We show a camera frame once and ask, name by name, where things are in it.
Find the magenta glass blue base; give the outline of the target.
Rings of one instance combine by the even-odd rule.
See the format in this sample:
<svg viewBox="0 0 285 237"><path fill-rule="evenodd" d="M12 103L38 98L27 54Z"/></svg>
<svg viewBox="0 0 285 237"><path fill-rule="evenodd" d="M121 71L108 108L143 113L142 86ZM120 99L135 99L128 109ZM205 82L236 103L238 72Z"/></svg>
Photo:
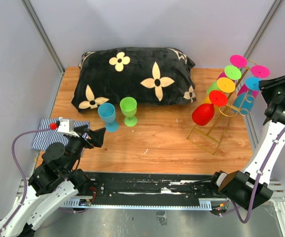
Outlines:
<svg viewBox="0 0 285 237"><path fill-rule="evenodd" d="M252 96L256 98L260 92L259 82L261 79L256 77L249 77L246 79L245 84L240 88L238 95L246 93L247 91L251 92Z"/></svg>

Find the blue wine glass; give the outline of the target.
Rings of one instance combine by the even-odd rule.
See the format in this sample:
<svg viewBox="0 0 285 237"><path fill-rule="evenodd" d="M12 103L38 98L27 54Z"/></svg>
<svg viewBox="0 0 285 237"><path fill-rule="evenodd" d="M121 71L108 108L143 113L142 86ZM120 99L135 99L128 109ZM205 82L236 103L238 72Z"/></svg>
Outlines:
<svg viewBox="0 0 285 237"><path fill-rule="evenodd" d="M116 132L118 130L119 124L116 121L116 110L113 104L101 104L98 107L98 114L105 123L105 128L108 132Z"/></svg>

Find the teal glass green base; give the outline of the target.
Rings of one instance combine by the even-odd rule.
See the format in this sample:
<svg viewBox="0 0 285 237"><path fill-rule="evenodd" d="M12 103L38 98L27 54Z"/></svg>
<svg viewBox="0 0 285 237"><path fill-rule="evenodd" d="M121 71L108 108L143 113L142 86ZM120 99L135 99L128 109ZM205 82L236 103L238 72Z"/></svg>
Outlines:
<svg viewBox="0 0 285 237"><path fill-rule="evenodd" d="M235 99L233 106L239 109L239 114L246 116L254 105L254 97L251 94L240 94Z"/></svg>

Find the light green wine glass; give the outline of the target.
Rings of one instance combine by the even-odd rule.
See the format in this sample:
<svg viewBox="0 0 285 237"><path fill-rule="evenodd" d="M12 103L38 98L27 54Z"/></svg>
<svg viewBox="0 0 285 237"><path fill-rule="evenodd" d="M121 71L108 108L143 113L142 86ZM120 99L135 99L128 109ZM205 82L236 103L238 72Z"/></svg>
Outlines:
<svg viewBox="0 0 285 237"><path fill-rule="evenodd" d="M133 97L125 97L120 101L120 109L125 116L125 125L129 127L135 126L138 122L136 117L137 101Z"/></svg>

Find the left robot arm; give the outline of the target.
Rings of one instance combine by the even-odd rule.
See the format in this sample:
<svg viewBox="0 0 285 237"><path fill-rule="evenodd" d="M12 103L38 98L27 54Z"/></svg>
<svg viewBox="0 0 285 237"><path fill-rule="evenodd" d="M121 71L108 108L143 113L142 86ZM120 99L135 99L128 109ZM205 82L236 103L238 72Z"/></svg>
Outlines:
<svg viewBox="0 0 285 237"><path fill-rule="evenodd" d="M66 145L55 142L42 155L43 162L29 179L24 178L21 199L0 220L1 237L32 237L41 224L73 196L97 190L94 182L78 168L84 149L100 148L106 128L80 126L65 133Z"/></svg>

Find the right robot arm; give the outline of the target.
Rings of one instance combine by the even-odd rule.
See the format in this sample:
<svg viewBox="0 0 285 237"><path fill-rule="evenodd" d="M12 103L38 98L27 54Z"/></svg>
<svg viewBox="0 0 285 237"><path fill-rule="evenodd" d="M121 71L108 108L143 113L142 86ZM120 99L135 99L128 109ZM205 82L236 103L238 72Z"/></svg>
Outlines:
<svg viewBox="0 0 285 237"><path fill-rule="evenodd" d="M261 80L258 87L267 108L261 139L253 156L241 171L216 172L208 185L211 196L224 195L247 211L260 206L273 195L268 185L272 169L285 145L285 76Z"/></svg>

